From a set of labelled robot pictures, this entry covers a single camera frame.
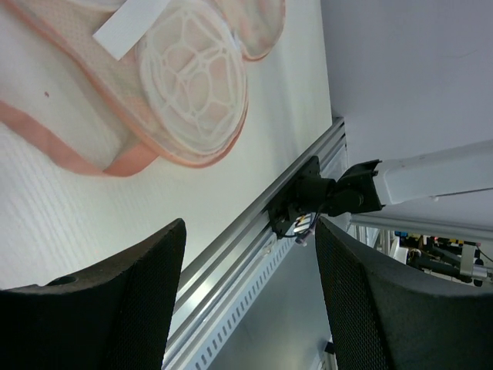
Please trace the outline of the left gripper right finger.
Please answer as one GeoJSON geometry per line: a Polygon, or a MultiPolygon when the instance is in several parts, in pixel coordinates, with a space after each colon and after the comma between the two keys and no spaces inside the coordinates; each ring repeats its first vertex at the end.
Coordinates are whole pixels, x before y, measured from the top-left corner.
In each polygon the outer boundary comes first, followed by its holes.
{"type": "Polygon", "coordinates": [[[325,218],[315,229],[340,369],[490,369],[492,293],[425,274],[325,218]]]}

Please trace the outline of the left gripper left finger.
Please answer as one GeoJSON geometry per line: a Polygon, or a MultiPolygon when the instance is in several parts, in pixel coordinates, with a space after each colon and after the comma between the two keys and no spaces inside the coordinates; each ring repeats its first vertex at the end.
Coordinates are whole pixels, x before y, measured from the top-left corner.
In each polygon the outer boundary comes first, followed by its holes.
{"type": "Polygon", "coordinates": [[[176,302],[182,219],[90,267],[1,292],[3,369],[159,369],[176,302]]]}

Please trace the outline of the floral mesh laundry bag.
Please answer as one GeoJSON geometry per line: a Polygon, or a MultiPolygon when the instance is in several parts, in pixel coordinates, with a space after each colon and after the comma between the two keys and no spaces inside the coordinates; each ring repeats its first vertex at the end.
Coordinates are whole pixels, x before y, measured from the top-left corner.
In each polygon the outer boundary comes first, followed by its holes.
{"type": "Polygon", "coordinates": [[[30,114],[2,122],[73,173],[130,177],[163,157],[204,168],[231,151],[249,106],[246,62],[264,58],[285,23],[283,1],[7,1],[66,54],[135,140],[105,168],[30,114]]]}

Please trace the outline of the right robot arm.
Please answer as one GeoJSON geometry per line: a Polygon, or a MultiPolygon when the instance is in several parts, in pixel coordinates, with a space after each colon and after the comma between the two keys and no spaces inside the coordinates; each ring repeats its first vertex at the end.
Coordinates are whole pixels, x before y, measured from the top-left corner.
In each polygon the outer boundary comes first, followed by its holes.
{"type": "Polygon", "coordinates": [[[411,200],[492,189],[492,141],[350,167],[329,188],[319,211],[365,214],[411,200]]]}

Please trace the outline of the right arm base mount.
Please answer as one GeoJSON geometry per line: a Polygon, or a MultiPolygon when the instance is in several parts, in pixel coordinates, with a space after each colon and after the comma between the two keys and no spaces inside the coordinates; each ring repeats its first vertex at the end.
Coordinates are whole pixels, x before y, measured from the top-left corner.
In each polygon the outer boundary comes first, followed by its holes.
{"type": "Polygon", "coordinates": [[[288,230],[302,216],[320,213],[335,184],[321,176],[319,157],[310,157],[267,204],[269,225],[277,238],[296,238],[308,232],[313,218],[305,221],[307,227],[301,232],[289,234],[288,230]]]}

